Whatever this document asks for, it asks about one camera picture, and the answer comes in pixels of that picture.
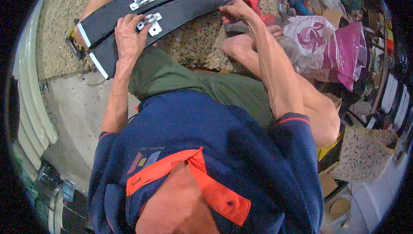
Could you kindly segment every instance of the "shirt logo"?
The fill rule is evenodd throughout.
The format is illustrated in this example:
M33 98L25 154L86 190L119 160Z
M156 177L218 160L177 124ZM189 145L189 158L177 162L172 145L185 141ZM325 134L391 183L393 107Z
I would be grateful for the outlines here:
M131 167L129 168L127 174L131 174L132 172L134 172L136 170L136 167L143 166L143 168L146 168L147 166L157 162L159 154L161 154L164 148L165 147L162 146L162 147L144 147L144 148L139 149L139 152L137 153L136 158L133 161ZM140 153L141 151L142 152L143 151L157 151L157 152L150 154L147 158L143 158L143 155Z

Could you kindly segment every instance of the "navy blue shirt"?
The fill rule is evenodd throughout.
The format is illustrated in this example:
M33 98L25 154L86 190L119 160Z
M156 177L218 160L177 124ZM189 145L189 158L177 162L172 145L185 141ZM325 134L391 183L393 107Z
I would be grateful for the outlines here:
M263 129L244 109L194 90L148 98L121 132L100 135L88 194L94 231L135 233L139 208L167 174L131 185L195 150L205 176L244 199L237 204L246 212L241 221L210 205L221 233L319 232L324 201L308 117L287 113Z

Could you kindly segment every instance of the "man's left hand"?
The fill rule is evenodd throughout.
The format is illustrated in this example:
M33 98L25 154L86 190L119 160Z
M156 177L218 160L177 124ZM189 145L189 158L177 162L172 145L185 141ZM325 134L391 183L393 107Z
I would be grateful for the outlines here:
M136 32L136 25L145 18L145 15L132 14L119 18L115 27L119 55L119 60L116 63L116 73L131 73L136 60L145 48L151 25L146 25L139 34Z

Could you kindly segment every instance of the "man's arm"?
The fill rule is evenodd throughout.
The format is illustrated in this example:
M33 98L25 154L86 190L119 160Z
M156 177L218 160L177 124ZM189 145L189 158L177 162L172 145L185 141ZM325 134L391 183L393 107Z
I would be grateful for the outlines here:
M119 60L112 90L103 117L101 132L119 132L128 123L128 87L133 67L145 47L150 25L146 25L139 34L136 25L144 15L127 15L118 20L115 28Z
M226 18L223 18L224 23L239 18L252 29L256 39L261 79L267 88L274 117L278 119L288 112L304 114L299 82L291 62L259 16L242 0L230 2L220 10Z

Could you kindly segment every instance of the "man's right hand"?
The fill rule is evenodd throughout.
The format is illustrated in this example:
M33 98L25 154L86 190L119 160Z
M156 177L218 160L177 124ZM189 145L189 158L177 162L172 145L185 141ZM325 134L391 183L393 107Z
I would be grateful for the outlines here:
M146 25L138 34L136 25L146 18L145 15L126 15L119 18L115 27L115 38L118 46L119 60L116 63L116 73L131 73L136 60L145 48L150 24Z
M234 0L225 6L219 7L224 24L235 23L239 20L249 21L258 15L242 0Z

